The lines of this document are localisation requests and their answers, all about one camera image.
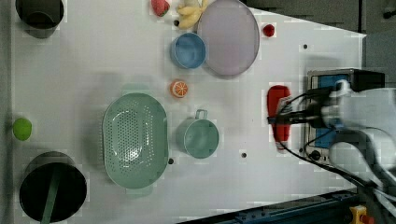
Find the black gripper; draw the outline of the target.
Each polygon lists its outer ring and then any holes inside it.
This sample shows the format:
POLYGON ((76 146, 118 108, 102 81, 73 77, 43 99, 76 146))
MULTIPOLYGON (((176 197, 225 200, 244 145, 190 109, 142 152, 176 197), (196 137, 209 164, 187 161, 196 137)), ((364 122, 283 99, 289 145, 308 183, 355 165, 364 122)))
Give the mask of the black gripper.
POLYGON ((321 109, 329 105, 332 88, 317 88, 306 92, 309 100, 305 110, 305 117, 299 115, 277 115, 268 117, 269 124, 300 124, 308 123, 313 128, 326 128, 321 109))

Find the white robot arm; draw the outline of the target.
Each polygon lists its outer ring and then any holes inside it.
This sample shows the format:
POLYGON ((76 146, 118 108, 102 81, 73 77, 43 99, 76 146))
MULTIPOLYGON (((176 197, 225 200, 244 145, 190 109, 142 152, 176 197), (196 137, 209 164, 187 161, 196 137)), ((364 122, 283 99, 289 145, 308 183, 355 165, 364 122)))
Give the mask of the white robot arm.
POLYGON ((304 161, 336 173, 371 191, 395 195, 395 90, 354 91, 344 79, 331 87, 311 89, 293 97, 275 85, 266 93, 267 122, 276 148, 289 149, 290 126, 307 124, 333 133, 328 161, 312 155, 304 161))

